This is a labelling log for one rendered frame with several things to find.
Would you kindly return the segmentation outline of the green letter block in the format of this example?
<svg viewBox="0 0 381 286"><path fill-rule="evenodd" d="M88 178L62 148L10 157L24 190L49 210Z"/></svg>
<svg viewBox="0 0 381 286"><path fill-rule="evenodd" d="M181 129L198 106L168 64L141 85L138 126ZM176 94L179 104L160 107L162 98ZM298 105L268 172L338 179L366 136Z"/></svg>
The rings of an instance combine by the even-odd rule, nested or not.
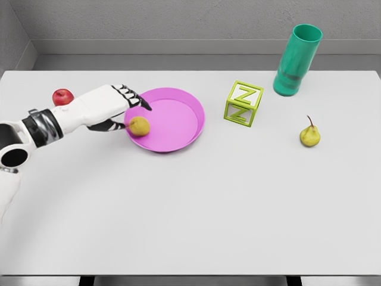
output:
<svg viewBox="0 0 381 286"><path fill-rule="evenodd" d="M224 119L250 128L263 92L262 87L236 80L226 100Z"/></svg>

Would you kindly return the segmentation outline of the green cup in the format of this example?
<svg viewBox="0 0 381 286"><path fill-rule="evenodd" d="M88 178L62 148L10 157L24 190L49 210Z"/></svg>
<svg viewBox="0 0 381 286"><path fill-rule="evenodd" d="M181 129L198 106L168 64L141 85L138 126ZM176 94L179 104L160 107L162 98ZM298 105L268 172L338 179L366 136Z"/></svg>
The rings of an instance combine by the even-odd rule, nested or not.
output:
<svg viewBox="0 0 381 286"><path fill-rule="evenodd" d="M273 82L277 94L289 97L299 91L322 37L322 31L311 24L293 28Z"/></svg>

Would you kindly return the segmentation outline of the yellow-green pear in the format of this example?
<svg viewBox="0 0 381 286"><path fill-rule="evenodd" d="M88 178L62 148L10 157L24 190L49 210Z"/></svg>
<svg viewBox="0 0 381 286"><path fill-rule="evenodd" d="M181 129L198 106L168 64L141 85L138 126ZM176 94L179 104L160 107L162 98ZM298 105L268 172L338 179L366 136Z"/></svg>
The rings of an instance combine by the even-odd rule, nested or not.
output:
<svg viewBox="0 0 381 286"><path fill-rule="evenodd" d="M317 126L313 124L310 116L307 116L307 118L310 121L310 125L300 132L299 140L305 147L314 147L320 142L321 135Z"/></svg>

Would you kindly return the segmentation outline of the pink round plate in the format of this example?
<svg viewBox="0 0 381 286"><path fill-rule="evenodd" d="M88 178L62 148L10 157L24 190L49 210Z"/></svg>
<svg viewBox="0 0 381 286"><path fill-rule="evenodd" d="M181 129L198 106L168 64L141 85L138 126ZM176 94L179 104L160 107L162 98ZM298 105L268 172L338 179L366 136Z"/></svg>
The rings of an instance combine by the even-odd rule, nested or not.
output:
<svg viewBox="0 0 381 286"><path fill-rule="evenodd" d="M138 146L159 153L180 150L199 137L205 123L205 111L192 94L177 88L156 88L141 94L151 106L128 109L124 121L129 123L136 116L147 119L150 131L145 136L127 134Z"/></svg>

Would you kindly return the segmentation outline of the red apple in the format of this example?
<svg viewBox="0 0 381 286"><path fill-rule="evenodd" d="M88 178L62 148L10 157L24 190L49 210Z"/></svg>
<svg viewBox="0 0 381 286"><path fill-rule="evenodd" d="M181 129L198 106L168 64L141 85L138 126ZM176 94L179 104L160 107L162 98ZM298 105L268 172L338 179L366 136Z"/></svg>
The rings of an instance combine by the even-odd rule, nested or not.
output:
<svg viewBox="0 0 381 286"><path fill-rule="evenodd" d="M74 100L74 95L68 89L57 89L52 94L52 101L55 106L62 106L71 103Z"/></svg>

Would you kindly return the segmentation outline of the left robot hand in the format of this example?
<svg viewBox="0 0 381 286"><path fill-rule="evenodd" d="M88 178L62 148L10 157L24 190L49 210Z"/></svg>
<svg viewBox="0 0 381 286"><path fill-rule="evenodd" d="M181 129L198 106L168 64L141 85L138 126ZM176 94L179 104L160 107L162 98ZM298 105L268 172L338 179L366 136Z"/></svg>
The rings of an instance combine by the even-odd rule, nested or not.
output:
<svg viewBox="0 0 381 286"><path fill-rule="evenodd" d="M123 122L116 122L115 117L124 114L130 108L152 108L139 94L126 85L103 85L87 92L78 100L85 106L84 124L91 131L110 132L125 129Z"/></svg>

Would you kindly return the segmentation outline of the yellow lemon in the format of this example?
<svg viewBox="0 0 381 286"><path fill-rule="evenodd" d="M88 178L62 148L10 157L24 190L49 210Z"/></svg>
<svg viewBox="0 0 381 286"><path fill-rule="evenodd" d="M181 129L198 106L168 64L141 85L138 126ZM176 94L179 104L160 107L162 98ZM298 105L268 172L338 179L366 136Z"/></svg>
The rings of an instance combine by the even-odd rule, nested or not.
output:
<svg viewBox="0 0 381 286"><path fill-rule="evenodd" d="M146 136L150 131L149 121L141 116L133 117L129 122L128 130L134 136Z"/></svg>

